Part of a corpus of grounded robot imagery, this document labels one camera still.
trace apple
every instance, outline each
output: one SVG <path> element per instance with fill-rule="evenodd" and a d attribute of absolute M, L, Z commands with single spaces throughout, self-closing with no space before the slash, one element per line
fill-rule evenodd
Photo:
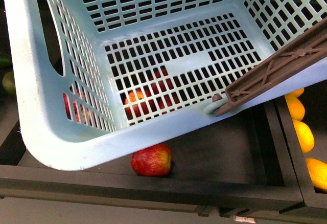
<path fill-rule="evenodd" d="M 146 97 L 150 97 L 151 96 L 151 92 L 148 89 L 144 89 L 144 93 L 145 93 L 145 96 Z M 145 96 L 144 96 L 144 94 L 143 94 L 143 92 L 142 92 L 142 90 L 140 88 L 138 88 L 136 90 L 136 95 L 137 95 L 137 98 L 139 100 L 142 100 L 142 99 L 145 98 Z M 136 97 L 135 97 L 134 91 L 129 92 L 128 93 L 128 96 L 129 96 L 129 100 L 130 100 L 131 103 L 133 103 L 133 102 L 136 101 Z M 124 104 L 127 105 L 128 103 L 129 103 L 129 101 L 128 101 L 128 98 L 126 97 Z M 149 104 L 150 104 L 151 110 L 155 111 L 156 108 L 155 108 L 154 101 L 153 100 L 150 100 L 149 101 Z M 143 111 L 143 113 L 145 115 L 150 113 L 146 102 L 142 102 L 141 103 L 141 109 L 142 109 L 142 111 Z M 138 105 L 133 105 L 133 110 L 134 110 L 134 113 L 135 113 L 135 115 L 136 115 L 137 118 L 141 116 L 141 111 L 140 111 L 140 108 L 139 108 Z M 130 107 L 125 108 L 125 112 L 127 114 L 128 119 L 132 119 L 133 118 L 133 114 L 132 114 L 132 111 L 131 111 L 131 108 Z"/>
<path fill-rule="evenodd" d="M 132 169 L 142 176 L 165 176 L 171 169 L 172 151 L 164 143 L 134 152 L 131 159 Z"/>
<path fill-rule="evenodd" d="M 173 96 L 175 104 L 180 103 L 179 98 L 178 98 L 176 93 L 172 93 L 172 96 Z M 172 106 L 173 105 L 172 100 L 170 99 L 169 95 L 165 95 L 164 99 L 165 99 L 165 102 L 166 102 L 167 106 Z M 164 104 L 164 101 L 163 101 L 162 98 L 159 98 L 158 105 L 159 105 L 159 109 L 164 109 L 165 108 L 165 104 Z"/>
<path fill-rule="evenodd" d="M 65 93 L 63 93 L 62 95 L 63 95 L 63 101 L 65 104 L 65 110 L 66 110 L 67 117 L 68 117 L 68 119 L 71 120 L 72 119 L 71 109 L 69 108 L 68 97 Z M 74 114 L 75 114 L 76 121 L 79 123 L 80 118 L 78 116 L 77 105 L 76 105 L 76 101 L 74 99 L 73 99 L 73 108 L 74 108 Z M 84 109 L 81 108 L 81 112 L 82 112 L 83 123 L 86 124 L 86 115 L 85 115 Z M 88 115 L 88 121 L 89 121 L 90 125 L 92 125 L 91 112 L 89 109 L 87 109 L 87 115 Z"/>
<path fill-rule="evenodd" d="M 167 72 L 166 69 L 162 69 L 161 71 L 162 71 L 162 74 L 164 76 L 168 76 L 168 72 Z M 161 77 L 160 71 L 156 71 L 154 73 L 154 75 L 155 75 L 156 78 L 160 78 Z M 168 86 L 169 89 L 173 89 L 174 88 L 173 82 L 172 82 L 172 80 L 170 78 L 166 79 L 166 84 L 167 84 L 167 86 Z M 160 89 L 161 89 L 162 92 L 167 91 L 164 81 L 159 81 L 158 82 L 158 85 L 159 85 L 159 87 L 160 87 Z M 154 92 L 155 95 L 159 94 L 159 89 L 158 89 L 156 83 L 152 83 L 151 84 L 151 87 L 152 87 L 152 90 L 153 90 L 153 92 Z"/>

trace black display bin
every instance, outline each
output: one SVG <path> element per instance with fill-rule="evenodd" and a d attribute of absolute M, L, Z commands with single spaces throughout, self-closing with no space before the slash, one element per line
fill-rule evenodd
<path fill-rule="evenodd" d="M 173 151 L 167 177 L 136 175 L 131 155 L 84 171 L 50 169 L 28 152 L 23 156 L 17 131 L 19 124 L 0 147 L 0 196 L 55 193 L 66 196 L 57 200 L 81 202 L 93 196 L 277 211 L 302 202 L 272 101 L 167 141 Z M 8 156 L 13 151 L 16 156 Z M 32 159 L 26 164 L 21 157 Z"/>
<path fill-rule="evenodd" d="M 276 108 L 283 127 L 296 177 L 304 199 L 303 204 L 288 213 L 306 217 L 327 218 L 327 193 L 316 190 L 310 179 L 305 158 L 316 158 L 327 163 L 327 80 L 306 87 L 299 97 L 306 109 L 304 119 L 315 138 L 315 147 L 303 154 L 289 116 L 286 102 L 279 98 Z"/>

